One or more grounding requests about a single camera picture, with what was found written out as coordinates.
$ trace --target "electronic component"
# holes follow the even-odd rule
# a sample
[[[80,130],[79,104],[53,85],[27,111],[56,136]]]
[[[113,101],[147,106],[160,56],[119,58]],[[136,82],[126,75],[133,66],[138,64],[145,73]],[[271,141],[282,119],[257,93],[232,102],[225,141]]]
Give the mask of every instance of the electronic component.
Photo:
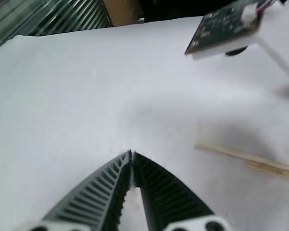
[[[259,29],[262,19],[262,10],[264,9],[263,5],[266,2],[268,1],[240,0],[223,7],[218,11],[205,15],[188,45],[185,54],[202,51],[206,48],[211,48],[214,45],[221,45],[238,37],[255,33]],[[255,7],[260,5],[262,8],[259,13],[257,8],[256,17],[253,20],[249,20],[250,17],[247,19],[247,26],[247,24],[242,21],[241,17],[244,9],[250,5],[255,5]]]

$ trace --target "wooden stick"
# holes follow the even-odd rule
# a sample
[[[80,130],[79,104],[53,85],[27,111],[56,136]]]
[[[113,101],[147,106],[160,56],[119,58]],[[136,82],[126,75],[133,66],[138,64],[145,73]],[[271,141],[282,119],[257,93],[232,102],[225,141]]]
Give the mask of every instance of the wooden stick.
[[[264,165],[264,164],[260,164],[260,163],[253,162],[253,161],[247,161],[246,166],[256,171],[270,173],[273,175],[277,175],[277,176],[281,176],[281,177],[285,177],[289,179],[289,172],[282,170],[280,168],[277,168],[277,167],[271,167],[269,165]]]
[[[227,155],[232,155],[244,160],[248,160],[247,165],[248,167],[251,167],[253,169],[259,170],[260,168],[263,168],[263,171],[271,171],[270,173],[274,172],[274,169],[279,169],[280,171],[286,171],[289,172],[289,165],[285,165],[279,162],[275,162],[272,160],[268,160],[265,158],[262,158],[260,156],[256,155],[250,155],[250,154],[243,154],[239,153],[233,150],[229,150],[223,147],[217,147],[217,146],[211,146],[209,144],[206,144],[204,142],[199,142],[195,145],[195,149],[200,148],[200,149],[205,149],[205,150],[212,150],[216,151],[218,153],[224,153]]]

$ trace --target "circuit board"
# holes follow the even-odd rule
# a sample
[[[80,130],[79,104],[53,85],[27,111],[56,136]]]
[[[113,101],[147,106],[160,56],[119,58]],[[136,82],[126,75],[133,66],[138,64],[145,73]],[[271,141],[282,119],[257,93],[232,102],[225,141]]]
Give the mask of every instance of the circuit board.
[[[262,13],[258,14],[249,27],[244,27],[241,21],[243,9],[250,4],[263,4],[265,0],[239,0],[235,1],[202,18],[196,33],[189,43],[185,54],[211,48],[215,45],[247,36],[258,31]]]

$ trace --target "corrugated metal sheet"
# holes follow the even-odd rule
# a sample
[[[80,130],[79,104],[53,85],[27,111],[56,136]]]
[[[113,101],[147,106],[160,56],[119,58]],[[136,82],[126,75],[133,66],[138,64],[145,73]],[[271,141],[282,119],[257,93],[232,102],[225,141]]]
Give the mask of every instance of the corrugated metal sheet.
[[[103,0],[4,0],[0,45],[15,35],[43,36],[112,26]]]

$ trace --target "screw hole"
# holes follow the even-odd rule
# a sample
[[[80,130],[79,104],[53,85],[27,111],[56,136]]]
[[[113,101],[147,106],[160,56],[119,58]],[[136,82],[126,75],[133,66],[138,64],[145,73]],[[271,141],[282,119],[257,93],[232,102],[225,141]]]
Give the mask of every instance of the screw hole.
[[[47,231],[47,228],[44,226],[38,226],[38,227],[31,229],[30,231]]]
[[[220,223],[217,223],[215,221],[208,222],[206,224],[207,231],[224,231],[225,229]]]

